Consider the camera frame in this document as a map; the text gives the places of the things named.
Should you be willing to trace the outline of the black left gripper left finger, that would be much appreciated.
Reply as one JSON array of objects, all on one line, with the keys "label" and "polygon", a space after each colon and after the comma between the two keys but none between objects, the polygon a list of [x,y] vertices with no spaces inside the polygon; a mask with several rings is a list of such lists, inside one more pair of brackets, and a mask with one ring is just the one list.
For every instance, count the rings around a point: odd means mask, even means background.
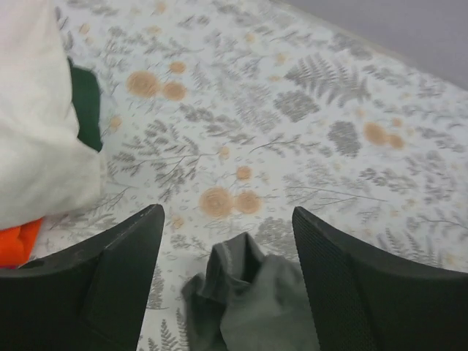
[{"label": "black left gripper left finger", "polygon": [[1,271],[3,350],[135,350],[165,213],[149,205],[59,252]]}]

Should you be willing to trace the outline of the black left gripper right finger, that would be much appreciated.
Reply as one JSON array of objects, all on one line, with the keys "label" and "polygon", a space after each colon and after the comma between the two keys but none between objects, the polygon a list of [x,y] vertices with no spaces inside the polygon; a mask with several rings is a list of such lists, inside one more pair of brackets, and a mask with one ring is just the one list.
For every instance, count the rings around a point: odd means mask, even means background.
[{"label": "black left gripper right finger", "polygon": [[416,263],[305,208],[293,233],[322,350],[465,350],[467,275]]}]

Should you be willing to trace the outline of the grey t shirt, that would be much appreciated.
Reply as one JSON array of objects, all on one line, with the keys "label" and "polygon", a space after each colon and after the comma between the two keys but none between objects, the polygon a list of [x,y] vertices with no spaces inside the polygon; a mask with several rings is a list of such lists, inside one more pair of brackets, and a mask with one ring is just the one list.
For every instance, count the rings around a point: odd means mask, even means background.
[{"label": "grey t shirt", "polygon": [[301,267],[263,254],[248,233],[215,244],[181,294],[191,350],[320,348]]}]

